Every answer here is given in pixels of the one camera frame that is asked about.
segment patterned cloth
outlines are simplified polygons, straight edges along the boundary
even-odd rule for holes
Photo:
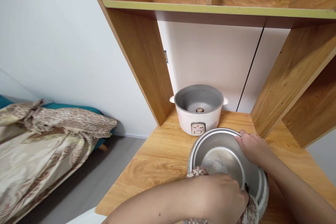
[[[86,161],[117,121],[36,103],[0,110],[0,224],[18,222]]]
[[[202,175],[209,175],[205,168],[201,166],[196,166],[189,174],[187,174],[187,179]],[[238,220],[237,224],[257,224],[259,222],[259,211],[258,203],[256,199],[250,195],[247,207]],[[204,219],[188,219],[184,223],[187,224],[208,224],[207,220]]]

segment pot rim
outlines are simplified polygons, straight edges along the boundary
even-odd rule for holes
[[[199,87],[199,88],[202,87],[202,86],[206,86],[206,87],[210,87],[210,88],[214,89],[215,91],[217,91],[217,92],[221,95],[221,104],[219,104],[219,105],[218,105],[216,108],[214,108],[213,110],[211,110],[211,111],[207,111],[207,112],[190,112],[190,111],[188,111],[188,110],[185,110],[185,109],[181,108],[181,107],[176,103],[176,96],[177,96],[182,90],[187,89],[187,88],[190,88],[190,87],[195,87],[195,86],[197,86],[197,87]],[[224,103],[224,96],[223,96],[223,94],[222,94],[221,91],[219,91],[217,88],[215,88],[215,87],[213,87],[213,86],[210,86],[210,85],[204,85],[204,84],[196,84],[196,85],[186,86],[186,87],[180,89],[180,90],[176,93],[176,95],[174,95],[174,103],[175,103],[175,106],[176,106],[177,108],[179,108],[180,110],[182,110],[182,111],[184,111],[184,112],[187,112],[187,113],[190,113],[190,114],[207,114],[207,113],[214,112],[214,111],[217,110],[218,108],[222,107],[222,105],[223,105],[223,103]]]

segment rice cooker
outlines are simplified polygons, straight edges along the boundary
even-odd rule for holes
[[[175,103],[181,128],[194,136],[216,128],[222,105],[229,103],[218,89],[208,85],[187,86],[169,100]]]

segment person's right hand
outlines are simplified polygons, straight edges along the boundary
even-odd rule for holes
[[[247,159],[264,169],[264,165],[273,159],[277,159],[277,156],[267,145],[266,141],[258,135],[253,133],[247,134],[245,130],[240,131],[241,138],[235,136],[235,140],[239,144],[241,151],[247,157]]]
[[[196,211],[196,218],[206,219],[210,224],[236,224],[244,213],[249,195],[240,190],[238,182],[229,174],[198,176],[187,182],[191,190],[189,206]]]

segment person's left hand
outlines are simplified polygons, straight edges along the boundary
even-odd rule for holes
[[[193,178],[190,189],[190,200],[199,212],[196,218],[211,224],[236,224],[249,201],[248,193],[241,191],[238,182],[224,173]]]

